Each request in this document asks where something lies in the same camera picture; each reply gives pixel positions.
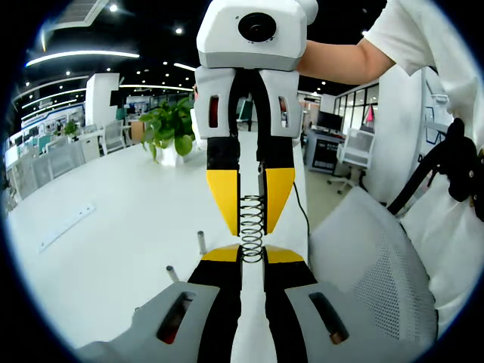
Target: white floor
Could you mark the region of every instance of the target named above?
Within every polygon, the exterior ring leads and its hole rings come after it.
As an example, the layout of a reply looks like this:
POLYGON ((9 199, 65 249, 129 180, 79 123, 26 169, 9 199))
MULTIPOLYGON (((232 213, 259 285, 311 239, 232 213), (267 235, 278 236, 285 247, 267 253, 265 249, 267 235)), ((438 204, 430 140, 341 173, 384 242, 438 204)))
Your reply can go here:
POLYGON ((327 180, 333 178, 332 175, 323 172, 311 172, 304 167, 306 174, 306 193, 308 196, 308 210, 306 211, 309 219, 311 231, 323 222, 330 213, 337 207, 341 200, 348 194, 350 189, 347 186, 343 194, 338 194, 337 190, 341 183, 329 185, 327 180))

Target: window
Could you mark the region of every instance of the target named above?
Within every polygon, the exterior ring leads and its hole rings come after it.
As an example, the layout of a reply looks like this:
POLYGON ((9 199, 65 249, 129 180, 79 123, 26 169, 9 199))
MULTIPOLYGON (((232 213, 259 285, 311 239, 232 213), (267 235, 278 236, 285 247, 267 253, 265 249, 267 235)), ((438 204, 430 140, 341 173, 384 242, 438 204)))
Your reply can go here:
POLYGON ((362 124, 365 124, 369 105, 373 106, 376 117, 379 88, 379 85, 372 85, 336 99, 334 113, 343 116, 343 134, 347 134, 349 128, 359 129, 362 124))
POLYGON ((333 111, 333 113, 335 115, 337 115, 339 113, 339 109, 340 109, 340 99, 341 98, 337 98, 336 99, 336 102, 334 103, 334 111, 333 111))
POLYGON ((338 111, 338 114, 340 116, 345 116, 345 107, 346 107, 346 96, 343 96, 341 98, 340 110, 338 111))
POLYGON ((355 106, 363 106, 365 104, 365 90, 360 89, 356 92, 355 106))
POLYGON ((353 112, 353 121, 351 122, 351 128, 359 129, 361 127, 362 122, 363 122, 363 106, 355 107, 355 111, 353 112))
POLYGON ((378 103, 378 85, 370 87, 366 91, 366 103, 365 104, 377 104, 378 103))
POLYGON ((348 95, 348 101, 346 102, 346 112, 343 119, 343 130, 347 130, 351 126, 351 120, 353 117, 353 104, 355 103, 355 94, 348 95))

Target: black cable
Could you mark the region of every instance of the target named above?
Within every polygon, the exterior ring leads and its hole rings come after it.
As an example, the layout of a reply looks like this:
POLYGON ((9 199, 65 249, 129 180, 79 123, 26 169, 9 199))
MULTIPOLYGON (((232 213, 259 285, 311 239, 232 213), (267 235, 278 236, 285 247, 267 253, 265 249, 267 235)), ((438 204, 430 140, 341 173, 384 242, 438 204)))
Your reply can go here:
POLYGON ((306 224, 308 225, 308 237, 309 237, 309 219, 308 219, 308 216, 306 215, 306 212, 303 209, 303 206, 301 206, 301 200, 299 200, 299 193, 297 191, 296 182, 294 182, 293 184, 294 184, 294 190, 296 192, 297 203, 299 204, 299 208, 301 209, 301 212, 304 215, 304 218, 306 219, 306 224))

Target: camera lens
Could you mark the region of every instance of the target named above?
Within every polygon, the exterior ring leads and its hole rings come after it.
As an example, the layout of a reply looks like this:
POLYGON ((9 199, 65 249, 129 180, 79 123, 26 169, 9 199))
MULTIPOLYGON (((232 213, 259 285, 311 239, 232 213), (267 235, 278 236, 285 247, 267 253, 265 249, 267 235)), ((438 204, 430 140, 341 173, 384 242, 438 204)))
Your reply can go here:
POLYGON ((251 42, 265 42, 276 30, 274 19, 264 13, 248 14, 239 22, 239 33, 251 42))

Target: metal spring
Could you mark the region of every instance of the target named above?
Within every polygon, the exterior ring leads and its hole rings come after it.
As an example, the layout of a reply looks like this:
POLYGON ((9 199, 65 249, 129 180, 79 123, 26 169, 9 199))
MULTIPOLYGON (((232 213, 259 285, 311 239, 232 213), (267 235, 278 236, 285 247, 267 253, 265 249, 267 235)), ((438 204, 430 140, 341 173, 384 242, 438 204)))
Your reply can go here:
POLYGON ((240 235, 242 240, 242 260, 255 263, 262 259, 263 210, 262 198, 258 195, 245 195, 240 199, 240 235))

